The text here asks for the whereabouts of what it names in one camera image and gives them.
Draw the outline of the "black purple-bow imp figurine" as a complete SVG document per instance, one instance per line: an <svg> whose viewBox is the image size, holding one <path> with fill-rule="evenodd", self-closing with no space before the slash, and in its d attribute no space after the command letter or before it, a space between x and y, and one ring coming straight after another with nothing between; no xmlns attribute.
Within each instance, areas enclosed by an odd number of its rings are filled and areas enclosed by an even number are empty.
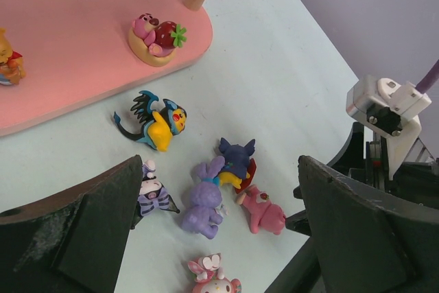
<svg viewBox="0 0 439 293"><path fill-rule="evenodd" d="M176 206L164 184L157 179L155 162L153 160L144 162L142 172L143 178L137 199L139 216L144 218L158 209L179 214L180 209Z"/></svg>

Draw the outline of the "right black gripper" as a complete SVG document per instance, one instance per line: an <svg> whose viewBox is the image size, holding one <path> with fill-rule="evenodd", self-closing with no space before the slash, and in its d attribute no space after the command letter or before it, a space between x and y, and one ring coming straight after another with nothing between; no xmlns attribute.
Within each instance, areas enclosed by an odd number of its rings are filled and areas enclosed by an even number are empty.
<svg viewBox="0 0 439 293"><path fill-rule="evenodd" d="M365 141L364 127L360 123L353 124L342 149L325 165L392 196L438 210L438 162L404 162L390 180L386 141L380 137ZM293 195L303 201L300 183ZM270 284L268 291L327 292L306 209L289 216L286 227L306 235L307 241Z"/></svg>

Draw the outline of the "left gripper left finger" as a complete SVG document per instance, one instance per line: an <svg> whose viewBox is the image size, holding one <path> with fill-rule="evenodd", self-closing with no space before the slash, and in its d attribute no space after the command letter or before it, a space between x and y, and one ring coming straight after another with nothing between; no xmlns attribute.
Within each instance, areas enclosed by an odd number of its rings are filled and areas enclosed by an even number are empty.
<svg viewBox="0 0 439 293"><path fill-rule="evenodd" d="M114 292L142 181L133 156L1 213L2 292Z"/></svg>

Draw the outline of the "pink bear strawberry figurine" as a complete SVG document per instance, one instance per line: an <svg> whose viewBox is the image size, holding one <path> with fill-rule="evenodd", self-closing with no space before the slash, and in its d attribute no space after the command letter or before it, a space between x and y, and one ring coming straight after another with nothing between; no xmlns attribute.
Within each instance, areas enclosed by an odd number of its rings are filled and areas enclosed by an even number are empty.
<svg viewBox="0 0 439 293"><path fill-rule="evenodd" d="M176 50L187 41L187 29L173 21L162 21L143 13L131 23L128 44L142 62L163 67L175 56Z"/></svg>

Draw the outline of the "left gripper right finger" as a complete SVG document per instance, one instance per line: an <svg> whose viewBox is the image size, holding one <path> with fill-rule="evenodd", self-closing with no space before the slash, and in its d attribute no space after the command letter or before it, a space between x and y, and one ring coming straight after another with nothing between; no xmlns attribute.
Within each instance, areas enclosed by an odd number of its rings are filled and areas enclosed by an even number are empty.
<svg viewBox="0 0 439 293"><path fill-rule="evenodd" d="M438 291L438 210L310 156L298 178L327 292Z"/></svg>

